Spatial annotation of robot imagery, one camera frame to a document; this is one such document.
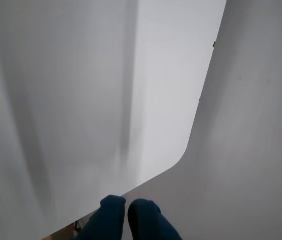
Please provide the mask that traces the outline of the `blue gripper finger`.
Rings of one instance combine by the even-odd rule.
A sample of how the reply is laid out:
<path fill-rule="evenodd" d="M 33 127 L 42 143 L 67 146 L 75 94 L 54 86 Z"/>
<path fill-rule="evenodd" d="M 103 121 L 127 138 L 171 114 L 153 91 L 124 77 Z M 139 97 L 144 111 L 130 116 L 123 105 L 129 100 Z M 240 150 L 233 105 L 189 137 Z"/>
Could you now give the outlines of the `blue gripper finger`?
<path fill-rule="evenodd" d="M 128 208 L 128 223 L 134 240 L 180 240 L 181 236 L 163 216 L 159 206 L 138 198 Z"/>
<path fill-rule="evenodd" d="M 75 240 L 120 240 L 125 217 L 125 198 L 108 195 L 89 218 Z"/>

